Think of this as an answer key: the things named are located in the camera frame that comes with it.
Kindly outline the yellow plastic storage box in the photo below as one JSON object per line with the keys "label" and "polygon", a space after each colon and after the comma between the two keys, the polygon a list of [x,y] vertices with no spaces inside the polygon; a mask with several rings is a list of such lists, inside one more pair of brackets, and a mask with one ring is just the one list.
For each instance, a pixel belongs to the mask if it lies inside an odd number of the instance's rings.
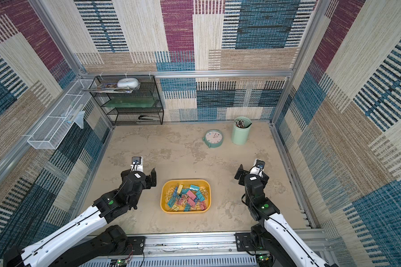
{"label": "yellow plastic storage box", "polygon": [[[206,205],[206,210],[202,211],[199,207],[200,201],[196,198],[195,200],[192,200],[187,194],[177,194],[177,189],[179,185],[183,185],[183,189],[189,189],[190,185],[196,185],[200,187],[200,191],[205,197],[205,205]],[[196,195],[197,191],[191,190],[192,193]],[[180,209],[178,211],[170,211],[170,208],[167,205],[167,202],[171,197],[175,196],[178,199],[180,198],[185,198],[186,203],[184,205],[180,206]],[[168,214],[180,214],[184,213],[184,207],[189,204],[191,206],[191,210],[187,211],[186,213],[203,213],[206,212],[212,203],[211,200],[212,193],[211,193],[211,186],[206,180],[202,179],[185,179],[185,180],[170,180],[165,183],[165,185],[162,187],[162,194],[160,198],[160,207],[161,209]]]}

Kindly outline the yellow binder clip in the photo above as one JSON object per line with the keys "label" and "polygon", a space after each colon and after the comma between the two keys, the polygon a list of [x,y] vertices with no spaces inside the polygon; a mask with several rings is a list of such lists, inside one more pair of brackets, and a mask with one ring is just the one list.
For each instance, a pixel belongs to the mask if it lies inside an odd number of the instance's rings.
{"label": "yellow binder clip", "polygon": [[180,209],[180,206],[173,205],[173,206],[170,208],[170,211],[178,211],[179,209]]}
{"label": "yellow binder clip", "polygon": [[183,189],[183,185],[179,185],[179,187],[178,187],[178,189],[177,189],[177,194],[178,194],[178,195],[181,194],[182,189]]}

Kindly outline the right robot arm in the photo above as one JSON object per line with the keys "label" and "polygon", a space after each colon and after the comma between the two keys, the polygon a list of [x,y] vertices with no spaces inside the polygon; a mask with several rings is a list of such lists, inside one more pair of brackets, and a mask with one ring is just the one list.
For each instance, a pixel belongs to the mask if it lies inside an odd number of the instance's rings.
{"label": "right robot arm", "polygon": [[269,176],[264,173],[265,162],[256,160],[245,170],[239,166],[235,179],[245,188],[241,201],[247,206],[257,224],[249,235],[236,235],[238,250],[259,260],[260,266],[271,267],[278,261],[283,267],[329,267],[288,224],[278,207],[265,195]]}

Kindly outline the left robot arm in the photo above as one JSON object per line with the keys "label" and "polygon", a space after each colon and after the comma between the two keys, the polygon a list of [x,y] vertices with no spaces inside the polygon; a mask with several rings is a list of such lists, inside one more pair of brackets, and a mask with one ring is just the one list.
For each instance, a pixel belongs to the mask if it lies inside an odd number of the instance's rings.
{"label": "left robot arm", "polygon": [[123,171],[119,189],[107,192],[79,217],[48,237],[19,249],[13,247],[3,256],[5,267],[46,267],[92,232],[106,226],[131,209],[137,209],[141,192],[157,185],[157,173]]}

